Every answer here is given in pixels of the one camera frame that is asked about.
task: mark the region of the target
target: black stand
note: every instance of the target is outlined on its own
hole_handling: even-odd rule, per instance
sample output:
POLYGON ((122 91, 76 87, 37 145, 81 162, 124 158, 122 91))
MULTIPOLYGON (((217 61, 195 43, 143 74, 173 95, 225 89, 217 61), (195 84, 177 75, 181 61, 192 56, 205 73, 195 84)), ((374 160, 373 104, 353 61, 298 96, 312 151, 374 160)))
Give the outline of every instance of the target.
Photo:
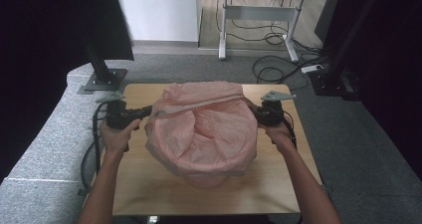
POLYGON ((367 14, 372 8, 373 3, 376 0, 366 0, 365 4, 347 33, 340 49, 336 52, 333 63, 328 71, 324 74, 321 73, 308 73, 311 83, 313 84, 314 91, 317 96, 331 96, 331 97, 343 97, 345 100, 356 101, 357 92, 348 91, 344 86, 342 79, 345 81, 348 79, 349 85, 355 85, 357 79, 353 76, 347 75, 344 71, 346 61, 344 55, 347 52, 350 43, 353 41, 357 31, 364 22, 367 14))
POLYGON ((87 33, 84 23, 76 9, 76 3, 73 0, 70 1, 70 21, 75 26, 77 36, 80 40, 80 44, 83 47, 88 60, 94 68, 94 73, 91 75, 90 80, 87 84, 82 87, 79 91, 80 94, 90 94, 93 91, 112 91, 118 90, 121 81, 125 77, 126 69, 109 69, 106 62, 96 51, 89 34, 87 33))

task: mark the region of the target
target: hand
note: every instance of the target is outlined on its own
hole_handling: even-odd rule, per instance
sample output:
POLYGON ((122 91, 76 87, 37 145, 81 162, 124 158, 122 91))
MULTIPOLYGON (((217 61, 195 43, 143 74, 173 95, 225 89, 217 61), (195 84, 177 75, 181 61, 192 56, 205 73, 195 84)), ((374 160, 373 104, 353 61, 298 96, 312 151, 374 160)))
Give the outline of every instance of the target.
POLYGON ((276 144, 277 150, 281 154, 284 154, 285 151, 291 148, 295 149, 291 141, 289 130, 283 123, 280 123, 278 126, 264 126, 258 124, 258 127, 263 128, 266 131, 265 134, 276 144))
POLYGON ((108 153, 123 155, 131 136, 130 133, 139 127, 141 120, 135 119, 125 129, 118 130, 109 127, 106 120, 100 127, 100 132, 105 143, 105 151, 108 153))

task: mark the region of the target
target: pink plastic bag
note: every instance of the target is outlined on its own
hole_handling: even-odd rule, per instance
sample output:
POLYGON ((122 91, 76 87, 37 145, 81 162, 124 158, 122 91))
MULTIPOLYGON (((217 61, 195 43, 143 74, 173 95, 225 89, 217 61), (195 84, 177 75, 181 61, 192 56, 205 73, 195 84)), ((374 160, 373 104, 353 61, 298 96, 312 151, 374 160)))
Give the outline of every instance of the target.
POLYGON ((242 175, 257 154, 257 121, 243 97, 227 82, 169 85, 145 126, 147 149, 196 186, 242 175))

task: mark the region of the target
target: wooden table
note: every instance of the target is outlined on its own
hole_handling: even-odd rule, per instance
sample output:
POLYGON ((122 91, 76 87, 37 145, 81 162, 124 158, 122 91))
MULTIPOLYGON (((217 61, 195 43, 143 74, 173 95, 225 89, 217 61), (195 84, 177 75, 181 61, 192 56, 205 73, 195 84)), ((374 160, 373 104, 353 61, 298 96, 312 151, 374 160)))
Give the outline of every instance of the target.
MULTIPOLYGON (((162 94, 164 84, 132 84, 124 91, 127 108, 149 106, 162 94)), ((244 94, 259 105, 270 90, 288 93, 285 85, 243 85, 244 94)), ((317 167, 293 101, 283 108, 295 121, 298 150, 316 180, 317 167)), ((117 175, 113 215, 215 215, 299 212, 298 202, 283 157, 260 129, 258 156, 244 176, 230 177, 222 185, 201 189, 174 176, 145 148, 141 129, 132 133, 130 151, 117 175)))
POLYGON ((289 31, 283 38, 285 39, 286 48, 288 49, 292 62, 298 62, 299 58, 293 46, 292 38, 303 4, 304 0, 299 0, 296 7, 232 6, 227 4, 227 0, 224 0, 218 52, 219 59, 226 59, 226 19, 260 20, 290 22, 289 31))

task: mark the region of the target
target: table top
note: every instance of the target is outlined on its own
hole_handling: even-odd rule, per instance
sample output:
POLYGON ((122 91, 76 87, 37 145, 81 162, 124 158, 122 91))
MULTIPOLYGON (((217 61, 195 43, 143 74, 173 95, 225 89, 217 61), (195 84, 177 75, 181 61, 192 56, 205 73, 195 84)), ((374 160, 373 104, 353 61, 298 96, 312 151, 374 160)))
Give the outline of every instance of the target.
MULTIPOLYGON (((132 84, 125 88, 128 109, 150 106, 159 99, 165 84, 132 84)), ((259 105, 270 90, 289 93, 285 85, 242 85, 245 97, 259 105)), ((321 183, 294 101, 283 108, 295 122, 298 151, 321 183)), ((217 215, 299 212, 298 202, 283 157, 259 129, 258 155, 244 176, 232 176, 220 186, 197 188, 170 173, 146 150, 146 135, 132 133, 130 151, 117 174, 113 215, 217 215)))

